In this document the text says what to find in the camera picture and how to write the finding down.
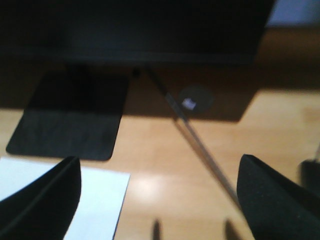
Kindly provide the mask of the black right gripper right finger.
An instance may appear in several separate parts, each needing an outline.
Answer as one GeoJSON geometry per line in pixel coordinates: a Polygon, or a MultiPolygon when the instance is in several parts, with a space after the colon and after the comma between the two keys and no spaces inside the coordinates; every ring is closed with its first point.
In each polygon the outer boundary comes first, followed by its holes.
{"type": "Polygon", "coordinates": [[[318,240],[320,198],[254,155],[239,163],[236,192],[256,240],[318,240]]]}

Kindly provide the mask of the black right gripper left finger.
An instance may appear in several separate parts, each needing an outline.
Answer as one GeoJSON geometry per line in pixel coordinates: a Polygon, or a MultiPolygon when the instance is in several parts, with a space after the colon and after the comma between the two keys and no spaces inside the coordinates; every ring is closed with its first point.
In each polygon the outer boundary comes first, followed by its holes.
{"type": "Polygon", "coordinates": [[[2,240],[62,240],[80,202],[80,160],[69,156],[0,202],[2,240]]]}

